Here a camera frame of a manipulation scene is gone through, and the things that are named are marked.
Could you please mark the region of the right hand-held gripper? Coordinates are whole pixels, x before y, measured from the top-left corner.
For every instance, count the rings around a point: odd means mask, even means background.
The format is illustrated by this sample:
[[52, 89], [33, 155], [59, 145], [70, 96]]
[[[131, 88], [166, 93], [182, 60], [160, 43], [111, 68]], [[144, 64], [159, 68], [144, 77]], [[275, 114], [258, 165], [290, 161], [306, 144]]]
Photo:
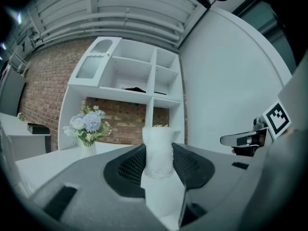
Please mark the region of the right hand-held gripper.
[[255, 147], [264, 147], [273, 143], [288, 131], [291, 119], [280, 100], [272, 104], [253, 122], [253, 131], [222, 136], [220, 143], [230, 146], [232, 152], [240, 156], [254, 156]]

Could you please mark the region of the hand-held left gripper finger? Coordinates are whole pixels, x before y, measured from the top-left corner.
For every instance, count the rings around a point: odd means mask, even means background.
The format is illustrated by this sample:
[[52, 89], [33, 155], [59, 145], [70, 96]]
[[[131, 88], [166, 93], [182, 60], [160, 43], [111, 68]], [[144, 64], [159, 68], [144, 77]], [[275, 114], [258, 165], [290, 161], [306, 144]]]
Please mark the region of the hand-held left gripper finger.
[[172, 148], [174, 131], [166, 126], [144, 127], [146, 165], [141, 186], [145, 189], [148, 208], [157, 217], [180, 215], [184, 186], [175, 172]]

